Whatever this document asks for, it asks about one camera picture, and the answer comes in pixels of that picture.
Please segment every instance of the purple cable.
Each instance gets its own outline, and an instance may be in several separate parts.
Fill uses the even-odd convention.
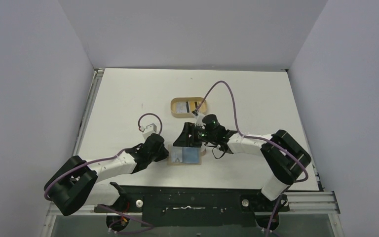
[[[60,175],[60,176],[57,177],[55,180],[53,180],[53,182],[51,182],[50,185],[46,188],[46,190],[44,191],[44,198],[45,198],[46,200],[51,201],[51,199],[48,197],[48,193],[50,192],[50,189],[51,189],[51,188],[52,188],[57,182],[59,182],[60,180],[62,180],[64,177],[66,177],[66,176],[72,174],[73,172],[75,172],[75,171],[77,171],[78,169],[81,169],[81,168],[83,168],[83,167],[85,167],[85,166],[87,166],[87,165],[94,164],[94,163],[97,163],[97,162],[102,162],[102,161],[107,161],[107,160],[115,159],[115,158],[117,158],[118,156],[120,156],[120,154],[121,154],[122,152],[124,152],[125,149],[126,149],[126,148],[124,148],[124,149],[122,149],[121,151],[119,151],[119,152],[117,153],[117,155],[115,155],[115,156],[108,157],[108,158],[102,158],[102,159],[96,159],[96,160],[93,160],[93,161],[89,161],[89,162],[83,163],[83,164],[78,165],[78,166],[76,166],[75,168],[73,168],[73,169],[67,171],[66,173]]]
[[[140,130],[140,121],[142,120],[143,117],[145,117],[147,115],[155,116],[157,118],[157,120],[159,120],[160,130],[159,130],[158,134],[160,135],[160,133],[162,132],[162,128],[163,128],[162,120],[160,120],[159,116],[157,116],[154,113],[145,113],[144,115],[140,116],[139,120],[137,121],[137,125],[139,126],[139,130]]]
[[[278,196],[277,202],[274,206],[274,210],[272,210],[271,217],[269,218],[269,221],[268,221],[268,226],[266,228],[265,237],[268,237],[268,235],[269,235],[269,228],[271,227],[272,219],[274,218],[275,212],[277,211],[277,207],[278,207],[278,204],[281,202],[281,199],[282,199],[282,195]]]
[[[263,137],[255,137],[255,136],[245,136],[242,134],[242,132],[240,131],[239,129],[239,125],[237,124],[237,116],[236,116],[236,103],[234,102],[234,96],[233,96],[233,92],[229,86],[229,84],[227,84],[227,82],[225,82],[224,80],[220,80],[216,83],[213,84],[213,86],[208,90],[207,94],[205,95],[205,97],[203,98],[203,100],[201,101],[201,103],[197,106],[196,110],[198,110],[201,105],[204,103],[205,99],[207,98],[208,94],[210,94],[211,90],[213,90],[213,88],[219,84],[219,83],[223,83],[224,85],[226,85],[226,87],[228,88],[229,92],[230,92],[230,96],[231,96],[231,101],[233,103],[233,115],[234,115],[234,123],[236,125],[236,131],[237,133],[239,133],[240,136],[243,136],[243,137],[246,137],[246,138],[252,138],[252,139],[258,139],[258,140],[262,140],[262,141],[265,141],[265,142],[268,142],[270,143],[271,145],[275,146],[276,148],[278,148],[280,151],[282,151],[283,153],[285,153],[286,155],[288,155],[288,157],[290,157],[301,169],[302,171],[304,172],[305,174],[305,178],[303,179],[300,179],[300,180],[297,180],[295,181],[295,183],[298,183],[298,182],[303,182],[303,181],[306,181],[308,179],[308,173],[306,171],[306,168],[303,166],[303,164],[300,163],[300,161],[298,159],[296,159],[296,157],[294,157],[294,155],[292,155],[291,153],[289,153],[287,150],[285,150],[284,148],[282,148],[280,145],[276,144],[275,142],[273,141],[270,141],[266,138],[263,138]]]
[[[107,207],[107,206],[104,206],[104,205],[98,205],[98,206],[99,206],[100,208],[102,208],[102,209],[105,209],[105,210],[107,210],[107,211],[113,212],[113,213],[118,214],[118,215],[120,215],[120,216],[122,216],[122,217],[125,217],[125,218],[127,218],[127,219],[130,219],[130,220],[133,220],[133,221],[137,221],[137,222],[139,222],[139,223],[142,223],[143,225],[147,225],[147,226],[149,226],[149,227],[147,227],[147,228],[145,228],[145,229],[143,229],[143,230],[138,230],[138,231],[117,232],[117,234],[119,234],[119,235],[134,235],[134,234],[138,234],[138,233],[142,233],[142,232],[149,231],[149,230],[151,230],[151,229],[154,228],[154,226],[153,226],[152,224],[149,224],[149,223],[147,223],[147,222],[144,222],[144,221],[142,221],[142,220],[139,220],[139,219],[137,219],[137,218],[135,218],[135,217],[132,217],[132,216],[129,216],[129,215],[123,214],[123,213],[121,213],[121,212],[119,212],[119,211],[113,210],[113,209],[111,209],[111,208],[109,208],[109,207]],[[110,224],[110,226],[108,226],[108,228],[111,228],[114,224],[116,224],[116,223],[118,223],[118,222],[120,222],[120,221],[121,221],[121,220],[118,220],[118,221],[114,221],[114,222],[112,222],[112,223]]]

